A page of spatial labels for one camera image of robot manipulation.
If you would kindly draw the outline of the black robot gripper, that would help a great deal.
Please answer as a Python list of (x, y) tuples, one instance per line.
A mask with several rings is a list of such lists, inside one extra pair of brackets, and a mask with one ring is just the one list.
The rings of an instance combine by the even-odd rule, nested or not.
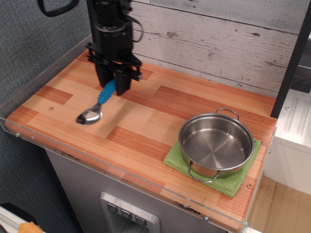
[(95, 64), (101, 87), (115, 79), (118, 96), (130, 89), (131, 79), (140, 80), (141, 61), (133, 53), (133, 27), (98, 27), (96, 43), (87, 44), (88, 60)]

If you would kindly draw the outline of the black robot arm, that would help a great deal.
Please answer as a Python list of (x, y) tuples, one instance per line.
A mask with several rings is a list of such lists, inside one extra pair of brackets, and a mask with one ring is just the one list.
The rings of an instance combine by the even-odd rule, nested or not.
[[(88, 43), (88, 59), (95, 65), (101, 87), (115, 80), (116, 93), (123, 95), (131, 81), (141, 79), (142, 62), (132, 53), (142, 39), (142, 24), (129, 16), (129, 0), (90, 0), (89, 19), (93, 41)], [(140, 27), (137, 34), (133, 27)]]

